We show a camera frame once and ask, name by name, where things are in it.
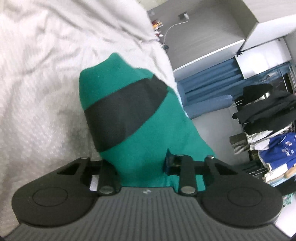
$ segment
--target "logo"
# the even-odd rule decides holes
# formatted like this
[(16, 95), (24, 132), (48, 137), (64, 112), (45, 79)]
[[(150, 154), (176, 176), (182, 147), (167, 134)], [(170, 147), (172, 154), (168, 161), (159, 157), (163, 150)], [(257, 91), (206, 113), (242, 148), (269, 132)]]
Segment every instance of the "logo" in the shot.
[(150, 193), (152, 193), (149, 189), (146, 189), (145, 191), (143, 191), (143, 193), (145, 193), (145, 194), (150, 194)]

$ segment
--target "blue curtain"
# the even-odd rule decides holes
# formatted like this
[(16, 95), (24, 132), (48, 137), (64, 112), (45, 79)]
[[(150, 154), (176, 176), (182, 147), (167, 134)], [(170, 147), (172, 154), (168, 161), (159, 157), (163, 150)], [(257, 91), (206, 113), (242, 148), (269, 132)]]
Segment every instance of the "blue curtain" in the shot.
[(245, 86), (273, 81), (288, 73), (290, 65), (290, 62), (286, 62), (244, 79), (236, 59), (232, 58), (183, 79), (178, 84), (184, 89), (187, 105), (222, 95), (232, 95), (235, 99), (242, 95)]

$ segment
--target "metal bolt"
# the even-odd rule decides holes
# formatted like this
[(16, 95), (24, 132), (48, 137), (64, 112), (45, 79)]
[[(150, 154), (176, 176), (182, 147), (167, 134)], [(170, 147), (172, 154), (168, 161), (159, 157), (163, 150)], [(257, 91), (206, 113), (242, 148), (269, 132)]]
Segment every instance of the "metal bolt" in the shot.
[(103, 186), (100, 188), (99, 192), (102, 194), (111, 194), (114, 192), (114, 188), (111, 186)]
[(181, 192), (184, 194), (193, 194), (195, 193), (195, 188), (192, 186), (184, 186), (181, 188)]

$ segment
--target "blue cushion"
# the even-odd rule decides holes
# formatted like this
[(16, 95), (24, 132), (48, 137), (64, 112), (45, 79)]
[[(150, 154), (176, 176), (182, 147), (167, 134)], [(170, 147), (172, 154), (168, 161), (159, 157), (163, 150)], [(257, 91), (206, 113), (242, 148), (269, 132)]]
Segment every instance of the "blue cushion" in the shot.
[(184, 110), (188, 114), (189, 118), (193, 119), (205, 113), (228, 108), (232, 105), (232, 102), (231, 95), (223, 95), (185, 106)]

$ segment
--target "electrical outlet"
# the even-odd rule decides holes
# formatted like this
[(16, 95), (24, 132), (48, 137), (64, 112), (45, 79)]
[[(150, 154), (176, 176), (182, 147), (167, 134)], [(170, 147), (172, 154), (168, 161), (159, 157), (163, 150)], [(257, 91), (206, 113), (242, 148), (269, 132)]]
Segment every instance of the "electrical outlet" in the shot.
[(183, 12), (179, 15), (180, 20), (189, 20), (189, 15), (187, 12)]

